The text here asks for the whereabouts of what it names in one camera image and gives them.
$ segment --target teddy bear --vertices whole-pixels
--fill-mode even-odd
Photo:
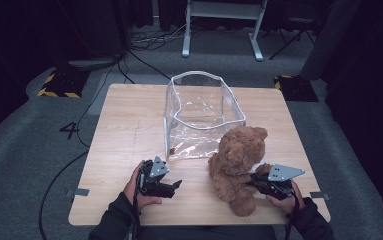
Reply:
[[[267,136],[261,127],[232,128],[222,136],[218,152],[208,160],[216,196],[229,203],[237,216],[249,216],[256,209],[253,195],[257,189],[246,183],[251,180],[249,171],[265,155]]]

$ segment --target wooden table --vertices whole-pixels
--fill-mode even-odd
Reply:
[[[303,197],[318,192],[319,186],[307,159],[284,98],[276,89],[232,88],[247,117],[247,126],[264,127],[265,161],[306,173],[295,178]],[[95,131],[78,188],[88,196],[75,196],[69,215],[73,225],[96,225],[110,202],[116,199],[141,160],[164,159],[163,115],[166,86],[110,86]],[[183,182],[172,199],[148,206],[141,215],[142,225],[223,225],[284,224],[283,212],[257,193],[256,211],[237,217],[213,191],[206,159],[168,161],[170,172],[161,182]],[[320,213],[330,220],[322,198],[314,199]]]

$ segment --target teddy bear leg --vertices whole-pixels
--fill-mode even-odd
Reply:
[[[236,193],[235,199],[230,202],[230,207],[237,216],[246,217],[256,210],[256,202],[250,191],[241,189]]]

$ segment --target clear plastic bag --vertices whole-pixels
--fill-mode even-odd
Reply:
[[[171,79],[164,112],[166,160],[209,158],[246,118],[221,77],[191,71]]]

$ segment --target sleeve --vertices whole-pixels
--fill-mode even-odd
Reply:
[[[88,240],[124,239],[131,224],[139,226],[138,213],[135,212],[126,195],[120,193],[118,198],[110,203],[100,223],[91,230]]]
[[[300,210],[294,220],[294,227],[304,240],[332,240],[331,226],[318,212],[318,206],[309,197],[303,199],[306,207]]]

